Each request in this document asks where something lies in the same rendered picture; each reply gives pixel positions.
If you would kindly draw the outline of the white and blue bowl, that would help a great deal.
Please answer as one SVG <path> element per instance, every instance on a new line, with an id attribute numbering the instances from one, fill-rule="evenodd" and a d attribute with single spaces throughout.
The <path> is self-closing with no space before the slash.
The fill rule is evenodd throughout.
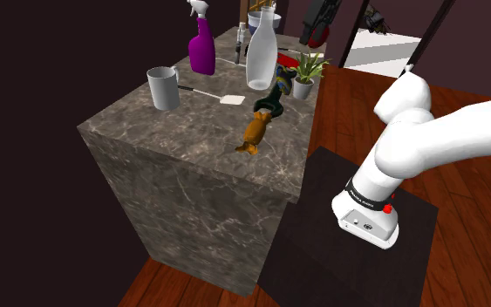
<path id="1" fill-rule="evenodd" d="M 250 11 L 248 13 L 248 27 L 249 27 L 249 32 L 251 35 L 253 35 L 258 28 L 260 21 L 261 21 L 261 11 Z M 281 22 L 282 17 L 278 14 L 274 15 L 273 18 L 273 28 L 277 29 L 280 22 Z"/>

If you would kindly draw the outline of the flat red thing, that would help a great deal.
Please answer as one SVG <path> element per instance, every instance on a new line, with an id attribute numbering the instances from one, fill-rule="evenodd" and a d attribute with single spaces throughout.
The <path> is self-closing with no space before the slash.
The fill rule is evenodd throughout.
<path id="1" fill-rule="evenodd" d="M 277 53 L 277 61 L 280 66 L 295 69 L 299 66 L 299 62 L 295 58 L 291 58 L 287 55 L 282 54 L 281 52 Z"/>

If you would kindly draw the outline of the clear glass bottle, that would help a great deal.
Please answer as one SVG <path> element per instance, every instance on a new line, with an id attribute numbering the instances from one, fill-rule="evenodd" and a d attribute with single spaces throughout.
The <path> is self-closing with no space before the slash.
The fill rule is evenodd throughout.
<path id="1" fill-rule="evenodd" d="M 247 85 L 257 91 L 268 89 L 274 76 L 277 60 L 274 16 L 273 7 L 262 7 L 260 23 L 249 42 L 246 57 Z"/>

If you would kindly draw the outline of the green plant in white pot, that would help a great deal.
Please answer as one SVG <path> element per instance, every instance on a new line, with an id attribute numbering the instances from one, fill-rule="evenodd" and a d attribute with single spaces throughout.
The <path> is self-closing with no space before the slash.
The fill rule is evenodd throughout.
<path id="1" fill-rule="evenodd" d="M 293 71 L 297 73 L 292 87 L 293 97 L 307 99 L 315 84 L 314 78 L 323 78 L 323 70 L 330 63 L 321 53 L 302 53 L 297 56 L 297 67 Z"/>

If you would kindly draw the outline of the purple spray bottle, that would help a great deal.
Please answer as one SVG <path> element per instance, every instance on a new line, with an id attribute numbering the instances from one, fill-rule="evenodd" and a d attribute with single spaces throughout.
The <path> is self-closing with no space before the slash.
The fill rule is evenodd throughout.
<path id="1" fill-rule="evenodd" d="M 190 16 L 197 14 L 198 35 L 188 44 L 191 69 L 204 75 L 215 74 L 215 42 L 206 13 L 208 4 L 203 0 L 187 0 L 191 6 Z"/>

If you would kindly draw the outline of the grey mug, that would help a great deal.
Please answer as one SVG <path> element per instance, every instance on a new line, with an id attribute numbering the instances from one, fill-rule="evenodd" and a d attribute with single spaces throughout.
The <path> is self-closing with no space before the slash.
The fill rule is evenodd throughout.
<path id="1" fill-rule="evenodd" d="M 176 66 L 159 66 L 147 71 L 147 81 L 154 106 L 161 111 L 179 107 L 179 72 Z"/>

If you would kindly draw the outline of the white spatula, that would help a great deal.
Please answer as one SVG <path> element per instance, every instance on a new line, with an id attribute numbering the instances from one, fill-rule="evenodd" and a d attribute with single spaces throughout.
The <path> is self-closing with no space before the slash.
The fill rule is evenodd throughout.
<path id="1" fill-rule="evenodd" d="M 216 98 L 216 99 L 219 100 L 219 102 L 221 104 L 225 104 L 225 105 L 239 106 L 245 100 L 245 97 L 244 96 L 241 96 L 241 95 L 223 95 L 223 96 L 217 96 L 217 95 L 214 95 L 212 93 L 203 92 L 203 91 L 194 89 L 194 88 L 189 87 L 189 86 L 178 85 L 178 88 L 179 89 L 182 89 L 182 90 L 187 90 L 187 91 L 190 91 L 190 92 L 201 93 L 203 95 L 207 95 L 209 97 Z"/>

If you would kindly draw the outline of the wooden chair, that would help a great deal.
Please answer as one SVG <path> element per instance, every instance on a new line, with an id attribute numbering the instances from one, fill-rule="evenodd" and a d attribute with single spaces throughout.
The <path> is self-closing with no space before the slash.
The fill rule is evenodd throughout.
<path id="1" fill-rule="evenodd" d="M 240 0 L 240 21 L 248 22 L 250 11 L 259 11 L 263 6 L 276 7 L 276 0 Z"/>

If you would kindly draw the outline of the dark robot stand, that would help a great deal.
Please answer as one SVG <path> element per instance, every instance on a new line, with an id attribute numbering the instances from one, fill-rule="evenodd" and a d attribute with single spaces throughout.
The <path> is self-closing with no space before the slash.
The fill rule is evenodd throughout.
<path id="1" fill-rule="evenodd" d="M 280 307 L 419 307 L 438 209 L 398 189 L 398 240 L 372 245 L 342 230 L 331 209 L 357 169 L 324 147 L 307 159 L 257 282 Z"/>

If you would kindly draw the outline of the grey and black slim tool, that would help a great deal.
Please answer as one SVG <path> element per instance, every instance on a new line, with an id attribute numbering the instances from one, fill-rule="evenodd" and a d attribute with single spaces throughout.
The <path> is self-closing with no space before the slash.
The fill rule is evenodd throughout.
<path id="1" fill-rule="evenodd" d="M 235 45 L 235 64 L 240 64 L 241 48 L 244 41 L 244 34 L 246 31 L 246 24 L 240 22 L 236 34 L 236 45 Z"/>

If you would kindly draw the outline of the blue and yellow patterned vase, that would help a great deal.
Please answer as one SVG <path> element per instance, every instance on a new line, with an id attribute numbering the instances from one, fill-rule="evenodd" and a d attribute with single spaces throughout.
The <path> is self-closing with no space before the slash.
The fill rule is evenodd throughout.
<path id="1" fill-rule="evenodd" d="M 297 71 L 291 67 L 279 65 L 276 68 L 276 84 L 284 95 L 289 95 L 292 89 L 292 79 L 297 75 Z"/>

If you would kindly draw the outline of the orange wrapped candy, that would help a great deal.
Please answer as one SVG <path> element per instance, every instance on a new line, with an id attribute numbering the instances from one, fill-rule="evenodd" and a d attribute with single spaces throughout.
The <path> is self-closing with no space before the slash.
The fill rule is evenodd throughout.
<path id="1" fill-rule="evenodd" d="M 236 147 L 235 150 L 237 152 L 247 152 L 250 155 L 257 154 L 257 146 L 262 141 L 266 132 L 266 126 L 271 122 L 271 118 L 270 113 L 254 112 L 254 118 L 244 132 L 243 144 Z"/>

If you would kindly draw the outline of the dark-framed doorway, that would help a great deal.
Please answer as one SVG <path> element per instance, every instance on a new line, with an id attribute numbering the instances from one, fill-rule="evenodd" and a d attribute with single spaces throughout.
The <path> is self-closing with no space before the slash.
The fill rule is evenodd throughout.
<path id="1" fill-rule="evenodd" d="M 456 0 L 368 0 L 344 68 L 398 77 L 416 65 Z"/>

